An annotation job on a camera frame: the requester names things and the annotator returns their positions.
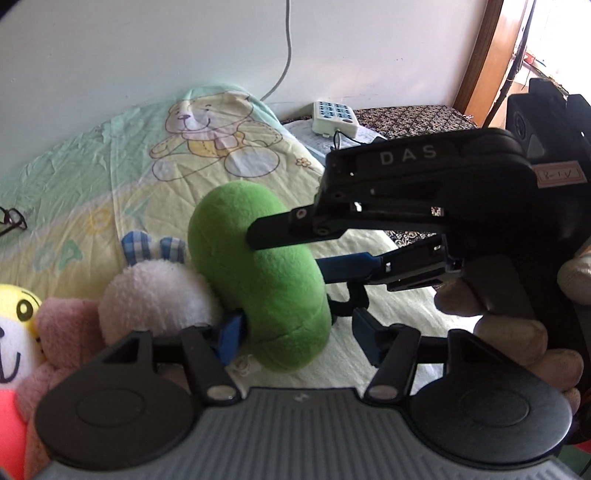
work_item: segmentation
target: gray grip surface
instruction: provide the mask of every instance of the gray grip surface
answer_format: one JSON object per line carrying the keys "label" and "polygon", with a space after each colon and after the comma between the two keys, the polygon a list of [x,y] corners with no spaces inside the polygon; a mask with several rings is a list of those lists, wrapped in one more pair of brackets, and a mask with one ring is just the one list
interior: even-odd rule
{"label": "gray grip surface", "polygon": [[393,409],[354,390],[254,388],[233,406],[205,411],[176,449],[118,472],[52,463],[43,480],[568,480],[557,460],[513,471],[457,465],[427,449]]}

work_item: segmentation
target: white remote control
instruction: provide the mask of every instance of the white remote control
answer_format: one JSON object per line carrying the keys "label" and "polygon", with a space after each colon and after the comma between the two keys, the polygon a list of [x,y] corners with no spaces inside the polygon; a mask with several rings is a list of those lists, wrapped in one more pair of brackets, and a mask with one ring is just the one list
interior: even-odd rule
{"label": "white remote control", "polygon": [[312,131],[324,137],[332,137],[337,130],[352,138],[357,135],[359,122],[353,109],[340,103],[314,102]]}

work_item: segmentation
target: bed sheet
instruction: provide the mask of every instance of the bed sheet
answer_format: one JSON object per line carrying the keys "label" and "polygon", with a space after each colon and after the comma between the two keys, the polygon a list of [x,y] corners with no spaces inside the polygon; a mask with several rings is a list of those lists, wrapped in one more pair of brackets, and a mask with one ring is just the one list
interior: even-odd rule
{"label": "bed sheet", "polygon": [[[310,203],[323,167],[261,102],[239,89],[207,87],[118,115],[0,178],[0,205],[16,207],[29,230],[0,238],[0,283],[48,296],[97,299],[126,266],[120,245],[131,230],[152,238],[186,239],[195,205],[228,181],[269,187],[291,209]],[[349,231],[310,246],[316,258],[352,252],[380,254],[394,244],[383,232]],[[341,285],[328,287],[345,299]],[[369,288],[370,311],[384,324],[405,323],[425,335],[473,320],[448,317],[433,306],[433,290],[388,293]],[[365,385],[371,367],[340,319],[329,344],[293,375],[261,370],[233,375],[241,386]],[[421,370],[423,381],[435,370]]]}

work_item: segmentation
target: blue checkered bunny ear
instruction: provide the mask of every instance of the blue checkered bunny ear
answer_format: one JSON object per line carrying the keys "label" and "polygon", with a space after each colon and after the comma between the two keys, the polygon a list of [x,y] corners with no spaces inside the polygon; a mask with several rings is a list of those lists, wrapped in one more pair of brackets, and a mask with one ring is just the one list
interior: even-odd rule
{"label": "blue checkered bunny ear", "polygon": [[130,267],[144,260],[159,258],[184,264],[186,243],[179,238],[166,236],[156,243],[146,232],[133,230],[121,239],[121,246]]}

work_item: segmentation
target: label sticker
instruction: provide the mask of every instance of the label sticker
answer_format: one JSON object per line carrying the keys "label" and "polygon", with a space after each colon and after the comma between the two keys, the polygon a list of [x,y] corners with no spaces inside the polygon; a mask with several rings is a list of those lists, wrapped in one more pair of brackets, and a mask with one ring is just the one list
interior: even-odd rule
{"label": "label sticker", "polygon": [[585,173],[578,161],[542,163],[533,166],[538,176],[538,188],[561,187],[575,183],[587,183]]}

